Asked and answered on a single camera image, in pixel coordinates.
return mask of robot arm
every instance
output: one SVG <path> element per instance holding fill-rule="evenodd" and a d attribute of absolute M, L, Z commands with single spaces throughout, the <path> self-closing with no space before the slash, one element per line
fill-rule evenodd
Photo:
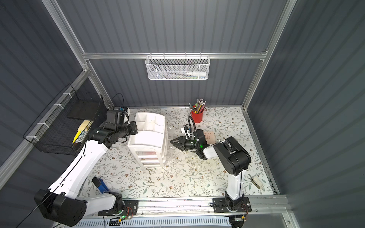
<path fill-rule="evenodd" d="M 241 183 L 251 162 L 250 154 L 233 137 L 206 147 L 203 153 L 206 158 L 219 157 L 224 169 L 229 173 L 226 190 L 229 196 L 227 206 L 231 205 L 231 208 L 239 206 L 234 202 L 244 196 Z"/>
<path fill-rule="evenodd" d="M 47 191 L 41 189 L 36 193 L 34 200 L 44 218 L 74 226 L 86 215 L 123 209 L 123 197 L 118 193 L 108 192 L 89 198 L 77 198 L 77 195 L 101 156 L 119 138 L 137 134 L 136 122 L 129 122 L 125 116 L 129 116 L 125 111 L 108 111 L 107 121 L 89 133 L 88 141 L 65 172 Z"/>
<path fill-rule="evenodd" d="M 179 150 L 195 152 L 204 160 L 219 157 L 223 167 L 229 173 L 225 202 L 227 208 L 233 211 L 244 201 L 242 182 L 251 162 L 250 154 L 233 137 L 210 146 L 205 140 L 204 132 L 196 129 L 194 123 L 194 129 L 192 129 L 190 119 L 191 117 L 188 117 L 190 129 L 186 129 L 186 127 L 184 129 L 185 133 L 187 130 L 192 131 L 194 138 L 188 137 L 187 134 L 187 139 L 181 136 L 171 140 L 170 143 Z"/>

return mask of paper note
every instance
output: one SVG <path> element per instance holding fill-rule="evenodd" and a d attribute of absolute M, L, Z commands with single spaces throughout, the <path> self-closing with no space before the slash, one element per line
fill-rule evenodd
<path fill-rule="evenodd" d="M 209 143 L 209 144 L 214 144 L 215 143 L 214 132 L 204 131 L 204 135 L 205 135 L 205 140 L 207 141 L 207 143 Z"/>

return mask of table surface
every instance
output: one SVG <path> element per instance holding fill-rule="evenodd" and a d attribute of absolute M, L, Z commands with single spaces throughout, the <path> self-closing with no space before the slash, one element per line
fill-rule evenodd
<path fill-rule="evenodd" d="M 190 109 L 131 109 L 131 120 L 134 120 L 137 112 L 164 115 L 166 126 L 176 138 L 183 135 L 180 129 L 187 123 Z M 273 194 L 241 107 L 207 108 L 203 121 L 196 127 L 214 132 L 216 141 L 233 136 L 250 153 L 252 162 L 243 183 L 245 195 Z M 91 181 L 93 177 L 102 178 L 111 191 L 121 193 L 124 198 L 224 195 L 228 173 L 218 158 L 202 160 L 193 152 L 172 148 L 165 167 L 140 167 L 127 143 L 114 144 L 88 175 L 80 196 L 100 195 Z M 253 176 L 257 176 L 264 184 L 261 189 L 251 182 Z"/>

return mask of white wire mesh basket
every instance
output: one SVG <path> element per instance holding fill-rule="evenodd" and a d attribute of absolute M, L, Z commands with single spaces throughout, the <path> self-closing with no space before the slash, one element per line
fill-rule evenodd
<path fill-rule="evenodd" d="M 206 80 L 208 79 L 209 56 L 146 57 L 146 67 L 150 80 Z"/>

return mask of white cable tie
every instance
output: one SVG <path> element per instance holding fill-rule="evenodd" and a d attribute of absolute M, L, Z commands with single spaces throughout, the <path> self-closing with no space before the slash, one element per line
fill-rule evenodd
<path fill-rule="evenodd" d="M 26 136 L 26 138 L 36 139 L 37 142 L 39 141 L 39 139 L 37 138 L 37 136 Z"/>
<path fill-rule="evenodd" d="M 64 108 L 62 107 L 62 104 L 54 104 L 53 106 L 55 106 L 55 105 L 60 106 L 62 109 L 64 109 Z"/>
<path fill-rule="evenodd" d="M 67 95 L 70 95 L 70 97 L 72 98 L 72 94 L 71 94 L 71 93 L 63 93 L 63 94 L 67 94 Z"/>
<path fill-rule="evenodd" d="M 37 124 L 43 124 L 43 125 L 45 125 L 47 128 L 49 128 L 49 126 L 48 126 L 48 124 L 47 124 L 46 122 L 44 122 L 44 123 L 37 123 Z"/>

